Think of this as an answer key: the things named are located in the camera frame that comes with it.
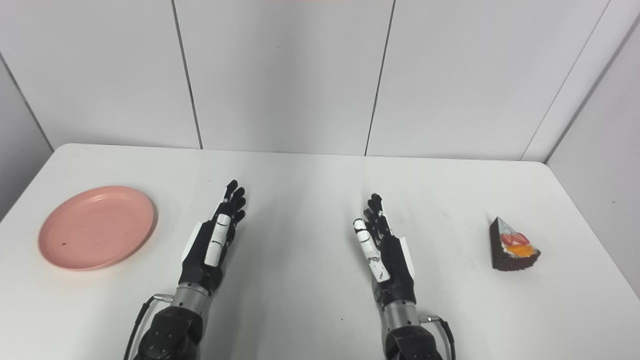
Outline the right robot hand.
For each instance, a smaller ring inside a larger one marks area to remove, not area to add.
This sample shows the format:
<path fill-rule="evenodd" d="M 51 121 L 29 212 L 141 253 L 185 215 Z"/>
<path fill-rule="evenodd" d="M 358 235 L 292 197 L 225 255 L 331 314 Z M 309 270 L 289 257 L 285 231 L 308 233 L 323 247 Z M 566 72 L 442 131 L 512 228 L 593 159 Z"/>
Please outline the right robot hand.
<path fill-rule="evenodd" d="M 374 278 L 374 299 L 379 307 L 394 302 L 418 303 L 406 244 L 393 234 L 384 213 L 383 198 L 372 193 L 363 218 L 353 221 L 359 246 Z"/>

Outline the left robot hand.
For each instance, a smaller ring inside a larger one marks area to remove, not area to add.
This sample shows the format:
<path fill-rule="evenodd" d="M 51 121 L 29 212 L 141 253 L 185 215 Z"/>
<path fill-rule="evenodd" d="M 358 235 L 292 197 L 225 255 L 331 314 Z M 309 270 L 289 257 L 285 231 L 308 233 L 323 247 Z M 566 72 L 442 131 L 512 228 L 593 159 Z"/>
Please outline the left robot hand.
<path fill-rule="evenodd" d="M 195 238 L 182 261 L 179 285 L 197 286 L 211 296 L 224 279 L 223 265 L 245 218 L 246 190 L 234 178 L 226 185 L 222 201 L 211 219 L 196 226 Z"/>

